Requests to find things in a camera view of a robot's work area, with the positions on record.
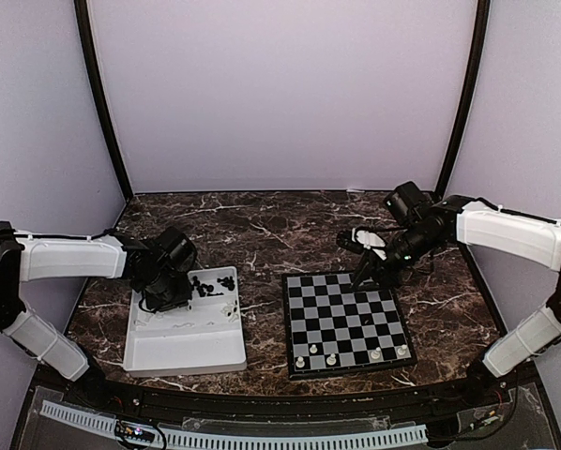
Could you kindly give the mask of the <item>black frame post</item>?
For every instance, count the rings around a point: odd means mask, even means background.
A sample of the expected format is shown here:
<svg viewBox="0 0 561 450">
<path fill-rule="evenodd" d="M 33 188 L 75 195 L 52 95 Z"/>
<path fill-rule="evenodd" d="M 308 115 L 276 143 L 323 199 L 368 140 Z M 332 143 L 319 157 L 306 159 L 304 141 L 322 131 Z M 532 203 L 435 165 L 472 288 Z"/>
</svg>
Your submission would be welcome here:
<svg viewBox="0 0 561 450">
<path fill-rule="evenodd" d="M 74 0 L 73 5 L 83 51 L 84 65 L 98 115 L 99 125 L 106 144 L 109 159 L 114 169 L 117 184 L 125 202 L 128 203 L 134 197 L 134 193 L 129 181 L 129 175 L 123 161 L 122 153 L 115 136 L 114 123 L 110 115 L 104 85 L 101 79 L 97 48 L 89 17 L 89 3 L 85 0 Z"/>
<path fill-rule="evenodd" d="M 433 197 L 436 200 L 441 199 L 446 195 L 447 188 L 456 165 L 457 157 L 461 149 L 462 139 L 478 81 L 478 73 L 484 50 L 490 11 L 490 0 L 477 1 L 475 22 L 462 83 L 462 91 L 453 127 L 448 140 L 446 154 L 441 166 L 438 180 L 433 190 Z"/>
</svg>

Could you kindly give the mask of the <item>black and grey chessboard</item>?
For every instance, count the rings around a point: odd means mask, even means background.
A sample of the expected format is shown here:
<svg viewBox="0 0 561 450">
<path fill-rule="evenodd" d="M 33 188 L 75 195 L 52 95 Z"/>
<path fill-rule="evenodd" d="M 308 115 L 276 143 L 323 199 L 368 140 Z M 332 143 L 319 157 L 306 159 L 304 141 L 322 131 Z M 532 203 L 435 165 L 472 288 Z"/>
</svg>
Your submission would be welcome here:
<svg viewBox="0 0 561 450">
<path fill-rule="evenodd" d="M 320 379 L 413 366 L 417 363 L 397 294 L 366 281 L 352 289 L 347 271 L 295 273 L 281 276 L 289 379 Z M 310 353 L 316 344 L 318 353 Z M 406 355 L 397 348 L 408 346 Z M 371 351 L 380 348 L 379 360 Z M 336 364 L 326 359 L 335 354 Z M 298 356 L 305 367 L 296 368 Z"/>
</svg>

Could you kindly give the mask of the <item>white plastic compartment tray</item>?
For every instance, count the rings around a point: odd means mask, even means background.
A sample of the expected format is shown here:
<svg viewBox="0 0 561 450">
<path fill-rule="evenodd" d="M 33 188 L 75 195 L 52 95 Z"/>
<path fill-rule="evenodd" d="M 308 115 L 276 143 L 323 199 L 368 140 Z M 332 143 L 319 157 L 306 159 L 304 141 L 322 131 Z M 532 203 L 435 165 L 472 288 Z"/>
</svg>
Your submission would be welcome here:
<svg viewBox="0 0 561 450">
<path fill-rule="evenodd" d="M 131 297 L 122 368 L 132 377 L 239 371 L 247 367 L 233 266 L 189 272 L 191 299 L 183 307 L 151 313 Z"/>
</svg>

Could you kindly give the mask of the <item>black front rail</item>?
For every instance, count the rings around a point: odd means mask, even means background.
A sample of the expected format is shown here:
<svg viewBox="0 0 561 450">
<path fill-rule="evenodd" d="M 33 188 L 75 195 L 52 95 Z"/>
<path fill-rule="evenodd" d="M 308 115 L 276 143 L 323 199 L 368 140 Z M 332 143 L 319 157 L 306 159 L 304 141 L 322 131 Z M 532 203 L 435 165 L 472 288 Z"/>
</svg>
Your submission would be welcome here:
<svg viewBox="0 0 561 450">
<path fill-rule="evenodd" d="M 199 394 L 107 381 L 109 392 L 101 400 L 91 402 L 74 391 L 67 394 L 67 399 L 81 406 L 107 413 L 120 413 L 129 418 L 172 422 L 191 414 L 230 418 L 305 419 L 387 413 L 420 418 L 452 415 L 474 408 L 474 403 L 467 403 L 456 395 L 456 389 L 461 384 L 458 380 L 368 393 L 263 397 Z"/>
</svg>

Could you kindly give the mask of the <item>right black frame post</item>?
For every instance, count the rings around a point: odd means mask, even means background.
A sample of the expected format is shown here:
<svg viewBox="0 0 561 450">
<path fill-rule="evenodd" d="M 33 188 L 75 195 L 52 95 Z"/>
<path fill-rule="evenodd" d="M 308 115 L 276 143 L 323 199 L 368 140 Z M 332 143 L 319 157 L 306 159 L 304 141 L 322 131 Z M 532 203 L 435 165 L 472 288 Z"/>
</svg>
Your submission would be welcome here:
<svg viewBox="0 0 561 450">
<path fill-rule="evenodd" d="M 436 200 L 441 199 L 446 195 L 447 188 L 456 165 L 457 157 L 461 149 L 462 139 L 478 81 L 478 73 L 484 50 L 490 11 L 490 0 L 477 1 L 475 22 L 462 83 L 462 91 L 453 127 L 448 140 L 446 154 L 441 166 L 438 180 L 433 190 L 433 197 Z"/>
</svg>

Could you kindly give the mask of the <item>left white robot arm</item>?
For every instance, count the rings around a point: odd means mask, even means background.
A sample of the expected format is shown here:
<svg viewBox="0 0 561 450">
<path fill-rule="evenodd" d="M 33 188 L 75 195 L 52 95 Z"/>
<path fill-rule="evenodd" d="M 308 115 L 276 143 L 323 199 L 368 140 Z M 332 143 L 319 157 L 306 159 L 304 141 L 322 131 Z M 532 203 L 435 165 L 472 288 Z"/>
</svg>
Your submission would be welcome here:
<svg viewBox="0 0 561 450">
<path fill-rule="evenodd" d="M 113 389 L 99 364 L 41 316 L 46 302 L 33 308 L 33 300 L 42 293 L 49 300 L 63 294 L 64 314 L 70 316 L 82 281 L 125 279 L 148 312 L 164 312 L 190 300 L 188 273 L 196 259 L 196 246 L 175 227 L 136 239 L 114 229 L 94 235 L 29 232 L 0 221 L 0 334 L 76 383 L 77 395 L 90 407 L 106 408 Z"/>
</svg>

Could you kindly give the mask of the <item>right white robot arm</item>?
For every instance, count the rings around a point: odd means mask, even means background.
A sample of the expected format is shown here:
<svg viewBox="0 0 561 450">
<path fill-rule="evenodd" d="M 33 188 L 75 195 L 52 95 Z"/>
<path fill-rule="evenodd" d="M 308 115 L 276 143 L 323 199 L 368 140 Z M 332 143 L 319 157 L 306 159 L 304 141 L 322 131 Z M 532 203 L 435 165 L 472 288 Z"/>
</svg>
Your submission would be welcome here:
<svg viewBox="0 0 561 450">
<path fill-rule="evenodd" d="M 532 299 L 531 306 L 522 307 L 520 322 L 467 370 L 470 378 L 459 387 L 465 405 L 481 405 L 493 394 L 495 379 L 561 341 L 561 219 L 460 195 L 431 203 L 392 194 L 386 205 L 399 222 L 394 237 L 357 227 L 337 238 L 361 257 L 355 288 L 367 278 L 383 287 L 396 286 L 401 270 L 444 244 L 458 244 L 481 258 L 492 293 Z"/>
</svg>

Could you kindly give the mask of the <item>left black frame post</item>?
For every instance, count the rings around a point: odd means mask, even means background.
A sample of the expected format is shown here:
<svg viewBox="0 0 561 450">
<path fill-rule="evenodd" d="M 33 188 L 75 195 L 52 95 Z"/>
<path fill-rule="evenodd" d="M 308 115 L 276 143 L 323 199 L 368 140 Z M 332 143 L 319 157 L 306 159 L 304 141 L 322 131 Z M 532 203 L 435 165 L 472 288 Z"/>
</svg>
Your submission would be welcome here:
<svg viewBox="0 0 561 450">
<path fill-rule="evenodd" d="M 134 193 L 129 181 L 129 175 L 123 161 L 122 153 L 115 136 L 114 123 L 110 115 L 104 85 L 101 79 L 97 48 L 89 17 L 89 3 L 85 0 L 74 0 L 73 5 L 83 51 L 84 65 L 98 115 L 99 125 L 106 144 L 109 159 L 114 169 L 117 184 L 125 202 L 128 203 L 134 197 Z"/>
</svg>

